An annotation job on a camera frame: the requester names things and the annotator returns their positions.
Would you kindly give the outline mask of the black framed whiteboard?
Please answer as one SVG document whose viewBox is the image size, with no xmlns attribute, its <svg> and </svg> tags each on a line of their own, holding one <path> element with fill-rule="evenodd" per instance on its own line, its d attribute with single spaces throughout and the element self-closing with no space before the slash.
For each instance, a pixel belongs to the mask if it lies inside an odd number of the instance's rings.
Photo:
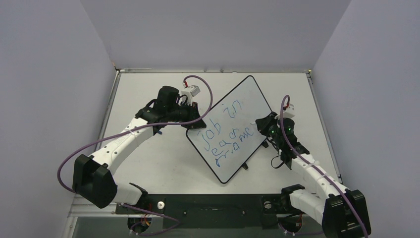
<svg viewBox="0 0 420 238">
<path fill-rule="evenodd" d="M 265 141 L 256 125 L 271 108 L 255 78 L 243 79 L 217 102 L 203 121 L 207 127 L 189 129 L 187 139 L 220 183 L 228 183 Z"/>
</svg>

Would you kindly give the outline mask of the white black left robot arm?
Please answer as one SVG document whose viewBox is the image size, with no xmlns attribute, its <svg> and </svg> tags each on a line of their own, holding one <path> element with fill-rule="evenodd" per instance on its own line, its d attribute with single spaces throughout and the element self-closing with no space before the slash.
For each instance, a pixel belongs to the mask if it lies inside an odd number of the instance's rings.
<svg viewBox="0 0 420 238">
<path fill-rule="evenodd" d="M 147 209 L 147 191 L 130 182 L 117 183 L 113 175 L 124 160 L 143 142 L 156 135 L 167 122 L 180 122 L 184 128 L 205 128 L 200 118 L 197 102 L 193 97 L 199 94 L 196 85 L 182 91 L 163 86 L 156 99 L 140 109 L 122 131 L 108 144 L 90 156 L 79 155 L 74 163 L 73 190 L 98 208 L 111 203 L 126 203 L 135 213 Z"/>
</svg>

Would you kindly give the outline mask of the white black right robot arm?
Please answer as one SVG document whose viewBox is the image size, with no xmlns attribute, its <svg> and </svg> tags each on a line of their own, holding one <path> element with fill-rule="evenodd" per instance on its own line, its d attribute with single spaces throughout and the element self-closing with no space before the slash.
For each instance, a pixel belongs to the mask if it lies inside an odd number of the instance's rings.
<svg viewBox="0 0 420 238">
<path fill-rule="evenodd" d="M 275 112 L 255 121 L 258 132 L 277 150 L 283 165 L 305 185 L 283 188 L 280 207 L 316 220 L 327 238 L 367 238 L 371 234 L 366 198 L 330 176 L 294 134 L 294 121 Z"/>
</svg>

